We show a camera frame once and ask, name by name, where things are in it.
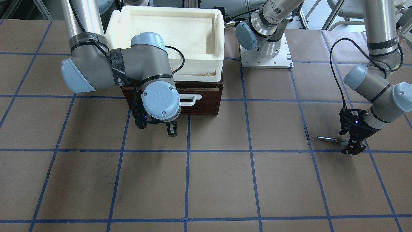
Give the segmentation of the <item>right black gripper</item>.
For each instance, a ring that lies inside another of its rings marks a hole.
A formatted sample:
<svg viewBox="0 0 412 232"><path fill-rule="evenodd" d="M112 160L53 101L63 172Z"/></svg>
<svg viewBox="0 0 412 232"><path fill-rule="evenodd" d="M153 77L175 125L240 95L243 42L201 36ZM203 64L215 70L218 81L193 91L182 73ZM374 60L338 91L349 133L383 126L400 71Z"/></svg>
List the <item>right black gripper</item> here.
<svg viewBox="0 0 412 232"><path fill-rule="evenodd" d="M135 125L144 129L148 124L167 125L169 137L177 137L177 120L181 116L179 93L173 85L133 86L132 116Z"/></svg>

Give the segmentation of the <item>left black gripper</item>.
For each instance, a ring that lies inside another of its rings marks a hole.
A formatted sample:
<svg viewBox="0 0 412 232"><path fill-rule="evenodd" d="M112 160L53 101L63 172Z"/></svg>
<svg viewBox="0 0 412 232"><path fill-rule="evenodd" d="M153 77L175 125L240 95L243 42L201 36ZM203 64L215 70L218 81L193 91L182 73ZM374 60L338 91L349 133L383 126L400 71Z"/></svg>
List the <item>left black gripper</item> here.
<svg viewBox="0 0 412 232"><path fill-rule="evenodd" d="M349 133L349 139L341 140L344 147L343 154L358 155L366 149L365 138L369 138L379 131L379 129L369 126L363 116L367 115L366 110L341 109L339 112L341 131L339 135Z"/></svg>

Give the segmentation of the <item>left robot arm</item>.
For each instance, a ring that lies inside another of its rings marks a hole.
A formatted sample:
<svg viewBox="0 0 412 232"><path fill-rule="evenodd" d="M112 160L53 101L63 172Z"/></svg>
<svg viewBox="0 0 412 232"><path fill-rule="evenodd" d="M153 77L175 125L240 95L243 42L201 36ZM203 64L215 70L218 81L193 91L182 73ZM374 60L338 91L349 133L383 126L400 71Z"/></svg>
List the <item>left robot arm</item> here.
<svg viewBox="0 0 412 232"><path fill-rule="evenodd" d="M280 39L287 20L302 3L301 0L266 0L251 11L245 21L236 26L241 47L255 50L260 57L278 54ZM344 78L344 83L372 105L369 110L351 110L345 99L340 110L341 136L328 138L344 146L343 154L357 155L365 150L364 139L411 111L411 84L393 85L389 78L404 62L403 51L394 22L393 0L363 0L362 10L367 36L368 54L360 51L369 63L356 65Z"/></svg>

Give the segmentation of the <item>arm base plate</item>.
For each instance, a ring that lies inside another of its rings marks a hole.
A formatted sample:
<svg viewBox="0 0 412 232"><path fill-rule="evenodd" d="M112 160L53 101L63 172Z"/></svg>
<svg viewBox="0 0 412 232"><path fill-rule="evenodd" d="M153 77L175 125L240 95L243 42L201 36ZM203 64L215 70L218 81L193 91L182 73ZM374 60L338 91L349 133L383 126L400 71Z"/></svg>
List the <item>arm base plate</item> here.
<svg viewBox="0 0 412 232"><path fill-rule="evenodd" d="M293 61L287 44L286 35L281 40L271 43L264 42L261 47L247 50L239 45L241 63L246 68L293 68Z"/></svg>

